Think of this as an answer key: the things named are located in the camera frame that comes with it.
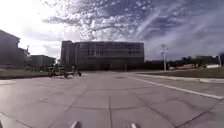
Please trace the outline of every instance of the distant building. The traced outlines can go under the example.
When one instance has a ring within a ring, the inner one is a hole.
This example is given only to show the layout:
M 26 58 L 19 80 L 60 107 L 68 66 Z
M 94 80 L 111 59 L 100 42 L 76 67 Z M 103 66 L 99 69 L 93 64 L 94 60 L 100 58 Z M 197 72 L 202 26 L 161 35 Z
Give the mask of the distant building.
M 219 68 L 220 65 L 218 65 L 218 64 L 207 64 L 207 65 L 205 65 L 205 67 L 206 68 Z
M 18 48 L 20 38 L 0 30 L 0 65 L 21 67 L 27 51 Z
M 144 44 L 63 41 L 61 63 L 82 69 L 125 69 L 144 62 Z
M 196 65 L 196 64 L 185 64 L 183 66 L 176 67 L 175 69 L 186 70 L 186 69 L 195 69 L 195 68 L 198 68 L 198 65 Z
M 55 58 L 45 55 L 31 55 L 30 65 L 34 67 L 48 67 L 55 63 Z

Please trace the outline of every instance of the building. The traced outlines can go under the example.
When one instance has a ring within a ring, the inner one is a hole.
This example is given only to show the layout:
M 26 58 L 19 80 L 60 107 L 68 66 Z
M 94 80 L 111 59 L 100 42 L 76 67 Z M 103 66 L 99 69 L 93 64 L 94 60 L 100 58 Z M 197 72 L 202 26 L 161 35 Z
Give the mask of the building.
M 196 64 L 185 64 L 179 67 L 176 67 L 176 70 L 187 70 L 187 69 L 195 69 L 198 68 L 198 65 Z
M 45 55 L 31 55 L 29 63 L 33 67 L 49 67 L 55 63 L 55 58 Z
M 126 69 L 144 62 L 144 44 L 63 41 L 61 63 L 81 69 Z
M 26 50 L 18 47 L 20 38 L 0 30 L 0 65 L 21 67 L 24 65 Z

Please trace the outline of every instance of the blue sky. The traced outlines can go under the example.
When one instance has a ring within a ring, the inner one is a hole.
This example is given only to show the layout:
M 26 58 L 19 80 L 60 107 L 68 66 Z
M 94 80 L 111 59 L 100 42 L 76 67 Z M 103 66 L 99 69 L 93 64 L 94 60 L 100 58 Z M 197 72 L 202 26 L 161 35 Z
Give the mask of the blue sky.
M 138 41 L 146 59 L 224 51 L 223 0 L 0 0 L 0 29 L 31 54 L 60 56 L 62 40 Z

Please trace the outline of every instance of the ground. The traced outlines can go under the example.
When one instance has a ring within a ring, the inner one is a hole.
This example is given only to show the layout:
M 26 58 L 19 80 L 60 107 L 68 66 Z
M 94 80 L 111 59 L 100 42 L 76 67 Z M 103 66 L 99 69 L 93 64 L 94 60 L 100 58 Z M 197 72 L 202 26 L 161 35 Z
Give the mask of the ground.
M 222 84 L 132 73 L 83 75 L 0 81 L 3 127 L 69 128 L 74 121 L 82 128 L 126 128 L 131 123 L 141 128 L 224 126 Z
M 223 79 L 224 78 L 224 68 L 197 69 L 197 70 L 173 71 L 173 72 L 155 72 L 155 73 L 144 73 L 144 74 L 160 75 L 160 76 L 222 78 Z
M 36 76 L 36 75 L 47 75 L 47 72 L 31 72 L 27 70 L 19 69 L 0 69 L 1 76 Z

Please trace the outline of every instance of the street light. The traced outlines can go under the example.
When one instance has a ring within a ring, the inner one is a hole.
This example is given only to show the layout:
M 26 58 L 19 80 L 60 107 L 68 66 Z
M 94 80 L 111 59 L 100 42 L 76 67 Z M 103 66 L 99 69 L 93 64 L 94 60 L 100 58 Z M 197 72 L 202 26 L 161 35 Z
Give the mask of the street light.
M 213 58 L 216 58 L 216 57 L 218 57 L 218 61 L 219 61 L 219 67 L 222 67 L 222 59 L 221 59 L 221 56 L 220 55 L 218 55 L 218 56 L 212 56 Z
M 166 50 L 167 50 L 167 48 L 166 48 L 166 45 L 165 44 L 162 44 L 161 45 L 162 46 L 162 56 L 163 56 L 163 66 L 164 66 L 164 71 L 166 71 L 167 69 L 166 69 Z

